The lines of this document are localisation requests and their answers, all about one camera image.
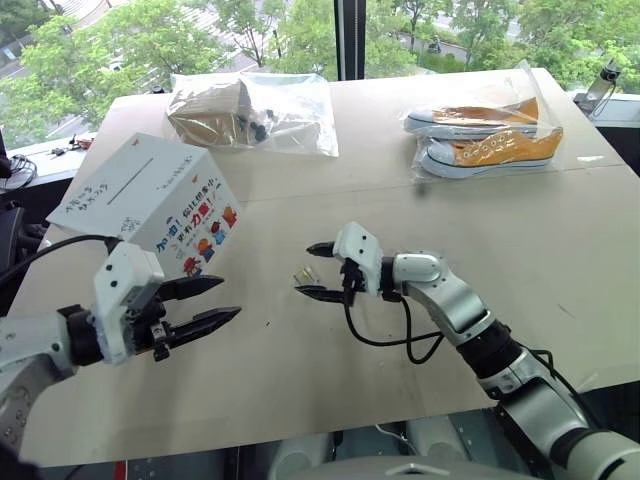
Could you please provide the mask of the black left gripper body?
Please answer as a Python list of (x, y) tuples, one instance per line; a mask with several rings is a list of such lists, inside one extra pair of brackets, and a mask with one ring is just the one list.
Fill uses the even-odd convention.
[(151, 295), (143, 292), (137, 297), (127, 298), (124, 343), (130, 355), (151, 351), (156, 362), (169, 357), (170, 327), (163, 320), (166, 316), (164, 302), (168, 300), (168, 292), (168, 285), (161, 284)]

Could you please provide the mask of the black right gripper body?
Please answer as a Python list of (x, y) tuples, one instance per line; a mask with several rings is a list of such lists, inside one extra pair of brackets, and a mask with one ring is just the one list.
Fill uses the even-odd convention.
[(360, 266), (350, 258), (344, 260), (340, 273), (343, 275), (343, 304), (352, 306), (356, 294), (365, 292), (364, 274)]

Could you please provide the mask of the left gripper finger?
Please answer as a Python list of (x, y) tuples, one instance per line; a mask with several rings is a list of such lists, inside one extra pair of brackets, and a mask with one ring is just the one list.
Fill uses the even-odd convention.
[(164, 282), (159, 288), (159, 300), (184, 300), (198, 296), (222, 284), (224, 279), (215, 275), (182, 277)]
[(234, 319), (242, 308), (221, 307), (195, 315), (190, 321), (172, 326), (167, 339), (169, 349), (175, 349), (199, 338), (212, 334)]

